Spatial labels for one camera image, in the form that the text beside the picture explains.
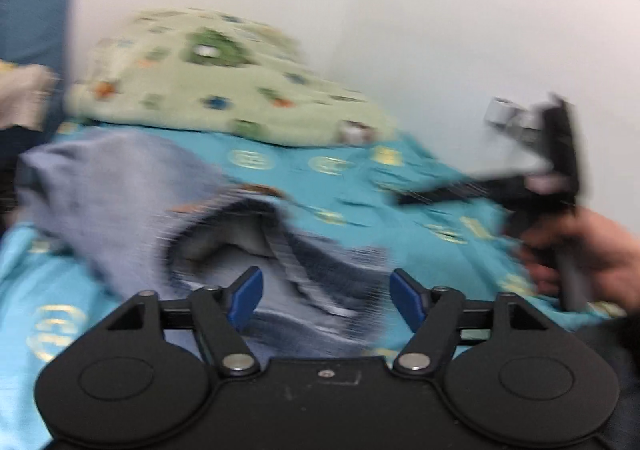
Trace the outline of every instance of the pillow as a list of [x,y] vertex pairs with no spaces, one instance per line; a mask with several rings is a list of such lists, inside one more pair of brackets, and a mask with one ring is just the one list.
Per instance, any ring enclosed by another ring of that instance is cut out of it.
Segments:
[[366,96],[313,74],[295,40],[218,11],[149,10],[92,55],[70,114],[107,123],[227,132],[287,146],[394,138]]
[[68,0],[0,0],[0,58],[44,65],[59,80],[49,99],[43,141],[63,121],[67,5]]

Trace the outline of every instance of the blue headboard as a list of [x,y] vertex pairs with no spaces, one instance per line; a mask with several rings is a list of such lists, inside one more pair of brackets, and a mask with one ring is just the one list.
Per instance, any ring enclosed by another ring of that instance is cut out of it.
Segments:
[[60,78],[51,95],[42,141],[63,121],[68,0],[0,0],[0,59],[40,64]]

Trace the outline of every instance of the green blanket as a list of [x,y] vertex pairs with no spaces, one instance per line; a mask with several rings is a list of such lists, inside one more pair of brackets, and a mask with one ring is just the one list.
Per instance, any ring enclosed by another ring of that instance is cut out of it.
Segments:
[[310,72],[283,33],[196,9],[143,11],[102,40],[68,110],[290,146],[367,144],[395,131],[363,94]]

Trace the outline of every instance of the metal screw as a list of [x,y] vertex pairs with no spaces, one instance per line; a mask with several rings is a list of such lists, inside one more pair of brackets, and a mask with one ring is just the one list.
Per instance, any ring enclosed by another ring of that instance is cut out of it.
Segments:
[[249,354],[229,354],[222,359],[222,364],[231,370],[247,370],[254,366],[255,360]]
[[431,358],[422,353],[407,353],[400,356],[398,363],[409,370],[423,370],[431,365]]

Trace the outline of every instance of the circular pad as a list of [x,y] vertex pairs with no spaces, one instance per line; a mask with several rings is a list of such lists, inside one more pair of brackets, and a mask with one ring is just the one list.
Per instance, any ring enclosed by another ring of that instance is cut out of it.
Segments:
[[96,400],[117,401],[144,392],[154,380],[154,368],[135,358],[108,358],[88,366],[80,386]]
[[571,390],[574,376],[551,358],[520,358],[502,366],[500,383],[524,400],[554,400]]
[[525,448],[567,446],[596,432],[618,402],[618,380],[596,353],[565,334],[520,331],[454,359],[444,379],[461,420]]
[[204,364],[183,348],[131,333],[111,332],[87,350],[71,346],[42,371],[36,404],[54,438],[90,448],[138,446],[197,412],[210,391]]

